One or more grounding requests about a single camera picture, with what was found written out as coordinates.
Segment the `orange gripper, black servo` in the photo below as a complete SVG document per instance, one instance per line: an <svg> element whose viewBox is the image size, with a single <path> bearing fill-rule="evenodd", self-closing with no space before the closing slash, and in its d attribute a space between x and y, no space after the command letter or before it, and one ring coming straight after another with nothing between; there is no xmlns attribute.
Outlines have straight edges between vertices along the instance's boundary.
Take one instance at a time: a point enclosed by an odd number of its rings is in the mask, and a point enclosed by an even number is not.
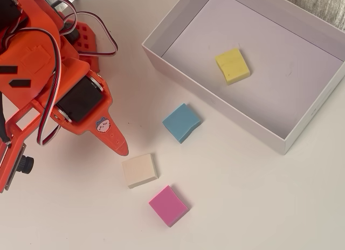
<svg viewBox="0 0 345 250"><path fill-rule="evenodd" d="M64 129L90 131L120 156L129 154L125 137L110 116L107 83L80 60L74 47L41 31L21 31L4 39L1 92L23 112L33 107L41 119L57 116Z"/></svg>

